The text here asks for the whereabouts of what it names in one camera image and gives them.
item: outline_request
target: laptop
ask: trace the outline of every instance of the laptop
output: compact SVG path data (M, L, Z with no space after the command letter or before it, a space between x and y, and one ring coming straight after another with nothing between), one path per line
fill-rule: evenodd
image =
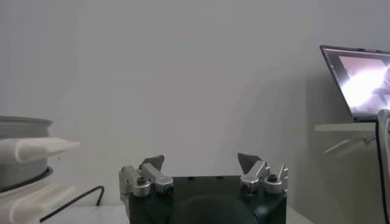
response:
M355 122L375 122L390 109L390 52L320 46Z

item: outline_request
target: metal bracket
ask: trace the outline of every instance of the metal bracket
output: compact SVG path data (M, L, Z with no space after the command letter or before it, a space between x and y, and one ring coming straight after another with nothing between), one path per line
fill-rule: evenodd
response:
M288 169L286 165L282 165L279 174L270 175L264 180L265 191L270 194L287 194Z
M155 184L158 193L165 194L173 191L173 178L163 175L152 164L142 164L141 175Z
M121 194L133 193L136 197L149 195L151 182L143 178L133 166L125 166L119 172L119 188Z
M248 193L256 192L260 181L268 175L269 166L266 162L258 160L247 174L244 174L239 178L241 189Z

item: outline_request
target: black cable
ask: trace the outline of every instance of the black cable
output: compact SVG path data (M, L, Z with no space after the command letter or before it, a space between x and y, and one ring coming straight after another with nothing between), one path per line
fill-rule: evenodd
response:
M378 162L379 162L379 173L380 173L380 185L382 190L382 204L383 204L383 213L385 214L385 222L386 224L389 223L389 215L388 215L388 206L386 203L386 187L385 187L385 176L383 172L383 166L382 166L382 156L381 156L381 150L380 150L380 141L379 141L379 121L376 121L375 123L375 140L377 142L377 154L378 154Z
M80 200L81 198L84 198L85 196L87 196L90 193L93 193L93 192L95 192L95 191L97 191L99 189L101 190L101 193L100 193L100 196L99 196L99 198L98 198L98 200L96 202L96 206L100 206L100 202L101 202L103 194L104 194L104 187L103 186L94 187L94 188L90 189L89 191L87 191L86 193L79 195L78 197L76 197L73 200L69 201L65 205L63 205L63 206L59 207L58 209L56 209L54 212L52 212L52 213L48 214L47 216L43 217L42 219L40 219L40 222L44 222L47 219L50 219L51 217L55 216L60 211L66 209L67 207L71 206L72 204L74 204L75 202Z

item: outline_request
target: bolt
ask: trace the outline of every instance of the bolt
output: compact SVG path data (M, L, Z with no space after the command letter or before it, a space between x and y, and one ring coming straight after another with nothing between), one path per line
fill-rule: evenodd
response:
M278 181L278 176L276 176L275 174L271 174L268 176L268 182L275 183L276 181Z
M137 184L137 185L144 185L144 184L146 184L146 179L143 178L143 177L138 177L138 178L136 179L136 184Z

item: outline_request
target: white table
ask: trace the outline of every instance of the white table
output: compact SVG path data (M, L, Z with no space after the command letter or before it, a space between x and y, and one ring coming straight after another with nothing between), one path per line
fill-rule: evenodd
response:
M129 223L124 206L68 208L44 222L44 224L126 224ZM286 224L313 224L305 217L287 208Z

